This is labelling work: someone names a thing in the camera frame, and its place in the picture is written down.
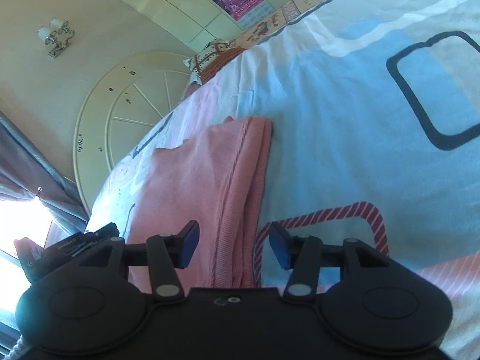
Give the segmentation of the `pink long-sleeve sweater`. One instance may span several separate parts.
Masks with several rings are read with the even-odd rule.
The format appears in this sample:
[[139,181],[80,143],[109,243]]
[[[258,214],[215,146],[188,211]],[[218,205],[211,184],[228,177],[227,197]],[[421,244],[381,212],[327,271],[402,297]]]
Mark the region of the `pink long-sleeve sweater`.
[[199,244],[178,272],[184,289],[251,288],[253,250],[272,123],[226,119],[174,149],[156,149],[136,201],[129,244],[199,223]]

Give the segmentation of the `blue grey curtain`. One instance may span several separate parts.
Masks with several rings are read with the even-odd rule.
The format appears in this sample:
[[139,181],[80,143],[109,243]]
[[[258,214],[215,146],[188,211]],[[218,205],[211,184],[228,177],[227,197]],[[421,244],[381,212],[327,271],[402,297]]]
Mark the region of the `blue grey curtain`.
[[38,198],[66,232],[82,233],[89,217],[76,184],[64,177],[5,114],[1,114],[1,199]]

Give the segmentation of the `cream round headboard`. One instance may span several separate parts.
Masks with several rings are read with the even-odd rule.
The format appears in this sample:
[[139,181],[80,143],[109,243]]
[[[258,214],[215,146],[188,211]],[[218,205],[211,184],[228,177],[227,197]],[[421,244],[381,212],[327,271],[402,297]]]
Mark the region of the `cream round headboard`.
[[73,143],[76,186],[88,213],[115,165],[183,98],[191,76],[185,59],[162,50],[136,54],[91,88]]

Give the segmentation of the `patterned pastel bed sheet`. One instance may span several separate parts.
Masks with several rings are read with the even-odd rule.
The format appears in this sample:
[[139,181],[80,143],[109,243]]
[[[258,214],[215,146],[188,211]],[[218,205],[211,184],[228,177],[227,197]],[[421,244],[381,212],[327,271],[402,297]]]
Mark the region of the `patterned pastel bed sheet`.
[[332,0],[244,51],[115,167],[87,228],[134,229],[154,149],[228,117],[272,122],[247,271],[283,288],[272,221],[362,240],[453,304],[442,349],[479,357],[479,0]]

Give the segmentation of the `patterned pillow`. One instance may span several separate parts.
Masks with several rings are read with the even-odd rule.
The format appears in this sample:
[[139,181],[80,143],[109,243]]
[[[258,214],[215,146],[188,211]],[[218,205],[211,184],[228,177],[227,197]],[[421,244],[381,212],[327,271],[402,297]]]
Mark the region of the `patterned pillow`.
[[217,51],[223,51],[229,48],[238,47],[232,46],[229,42],[223,41],[221,39],[216,39],[215,41],[209,42],[199,53],[196,55],[186,58],[183,60],[183,63],[190,71],[190,80],[189,82],[196,82],[200,85],[202,84],[202,80],[199,77],[199,72],[201,69],[201,65],[206,59],[211,56],[213,53]]

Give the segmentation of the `floral beige bed cover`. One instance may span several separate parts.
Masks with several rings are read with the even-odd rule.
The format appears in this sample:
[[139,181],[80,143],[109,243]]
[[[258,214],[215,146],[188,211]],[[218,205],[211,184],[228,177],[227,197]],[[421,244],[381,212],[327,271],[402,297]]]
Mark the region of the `floral beige bed cover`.
[[274,13],[265,16],[233,41],[230,41],[230,44],[249,49],[329,1],[331,0],[288,0]]

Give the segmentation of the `twin-shade wall lamp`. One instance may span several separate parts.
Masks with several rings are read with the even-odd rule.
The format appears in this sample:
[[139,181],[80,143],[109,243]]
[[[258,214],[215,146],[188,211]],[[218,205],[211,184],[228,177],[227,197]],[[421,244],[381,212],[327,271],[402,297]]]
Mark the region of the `twin-shade wall lamp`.
[[56,59],[72,43],[76,35],[75,30],[65,19],[53,18],[47,26],[42,26],[37,31],[38,38],[45,46],[51,47],[49,57]]

